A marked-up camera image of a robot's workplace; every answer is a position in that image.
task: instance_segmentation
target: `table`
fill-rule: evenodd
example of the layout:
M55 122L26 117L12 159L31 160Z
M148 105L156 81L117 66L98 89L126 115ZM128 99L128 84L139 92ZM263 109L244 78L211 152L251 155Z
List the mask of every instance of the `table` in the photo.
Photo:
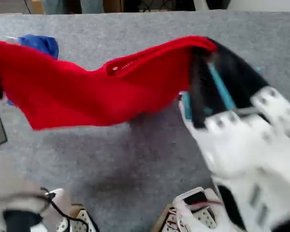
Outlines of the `table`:
M0 16L0 40L26 33L54 36L60 59L90 70L181 36L207 35L261 67L265 79L290 100L290 13ZM112 127L40 132L13 106L4 105L0 115L9 138L0 155L39 185L67 189L102 232L147 232L176 195L211 186L176 105Z

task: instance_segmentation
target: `wire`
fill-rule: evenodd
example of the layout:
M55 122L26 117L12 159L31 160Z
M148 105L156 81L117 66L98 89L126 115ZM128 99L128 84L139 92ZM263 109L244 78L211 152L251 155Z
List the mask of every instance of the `wire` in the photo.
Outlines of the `wire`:
M188 205L188 208L190 210L198 210L198 209L200 209L202 207L209 206L211 204L222 205L222 203L219 202L219 201L206 201L206 202L198 202L198 203L195 203L195 204Z
M205 201L205 202L197 202L195 204L187 205L187 207L192 211L192 210L198 210L198 209L203 208L205 206L209 206L211 204L222 205L222 203L219 201ZM182 232L182 225L180 223L181 220L179 218L179 214L176 214L175 216L176 216L176 225L178 227L178 230L179 230L179 232Z
M168 7L166 5L168 2L171 2L172 3L172 8L170 8L170 7ZM163 7L166 8L167 10L169 10L169 11L173 11L174 10L174 1L173 0L163 0L159 10L161 11L161 9Z
M48 195L48 194L51 194L51 192L50 192L47 188L45 188L45 187L41 187L41 190L44 190L45 192L47 192L47 195ZM54 209L56 209L56 211L57 211L61 216L65 217L68 221L71 220L71 221L82 222L82 223L86 226L86 232L89 232L89 225L88 225L87 222L85 222L84 220L82 220L82 219L80 219L80 218L73 218L73 217L71 217L71 216L69 216L69 215L63 213L63 212L59 209L59 207L58 207L58 206L57 206L57 205L52 201L51 198L48 198L48 199L49 199L49 203L53 206ZM95 230L96 230L97 232L99 232L100 230L99 230L99 228L98 228L98 225L97 225L97 224L92 220L91 217L90 217L90 220L91 220L91 222L92 222L92 224L93 224Z
M51 205L54 207L54 209L56 209L56 211L63 217L65 217L66 219L68 220L71 220L71 221L79 221L79 222L82 222L85 226L86 226L86 232L89 232L89 225L87 222L85 222L84 220L80 219L80 218L73 218L65 213L63 213L59 207L51 200L50 201Z
M86 232L89 232L89 225L87 222L85 222L84 220L80 219L80 218L73 218L65 213L63 213L59 207L52 201L51 198L47 197L46 195L41 195L41 194L36 194L36 193L16 193L16 194L12 194L9 196L4 196L4 197L0 197L0 202L10 202L12 200L15 199L26 199L26 198L35 198L35 199L39 199L42 200L44 202L46 202L45 207L43 207L43 209L40 211L40 214L42 212L45 211L45 209L47 209L49 207L49 205L51 204L53 206L53 208L63 217L65 217L68 220L72 220L72 221L78 221L78 222L82 222L85 226L86 226Z
M28 11L29 11L29 13L31 14L31 11L30 11L30 9L29 9L29 7L28 7L27 0L24 0L24 2L25 2L25 5L26 5L26 7L27 7L27 10L28 10Z
M148 5L147 5L144 1L141 1L141 4L145 5L146 8L147 8L147 10L148 10L149 12L151 12L151 7L152 7L154 1L155 1L155 0L151 0L151 2L150 2Z

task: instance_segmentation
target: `background floor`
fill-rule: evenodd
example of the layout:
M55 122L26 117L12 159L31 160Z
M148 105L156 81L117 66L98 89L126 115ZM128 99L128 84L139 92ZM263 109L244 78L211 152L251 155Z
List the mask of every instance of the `background floor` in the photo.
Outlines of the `background floor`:
M29 14L24 0L0 0L0 14L22 13Z

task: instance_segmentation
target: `red towel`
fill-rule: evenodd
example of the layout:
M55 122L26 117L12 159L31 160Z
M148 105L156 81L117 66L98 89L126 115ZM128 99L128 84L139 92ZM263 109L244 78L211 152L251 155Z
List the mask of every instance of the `red towel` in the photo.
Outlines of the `red towel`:
M109 126L158 111L187 90L192 47L216 49L205 37L188 36L86 71L32 48L0 42L0 79L7 98L34 130Z

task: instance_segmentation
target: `blue strip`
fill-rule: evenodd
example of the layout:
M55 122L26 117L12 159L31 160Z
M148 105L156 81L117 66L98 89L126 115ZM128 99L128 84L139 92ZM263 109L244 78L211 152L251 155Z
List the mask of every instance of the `blue strip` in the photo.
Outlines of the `blue strip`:
M190 96L189 96L188 92L182 93L182 101L184 103L185 118L186 118L186 120L191 120L192 115L191 115L191 108L190 108Z
M224 85L219 73L216 71L214 65L212 63L208 63L209 71L211 75L213 76L214 82L217 86L218 92L220 96L222 97L222 100L228 110L236 108L236 105L227 90L226 86Z

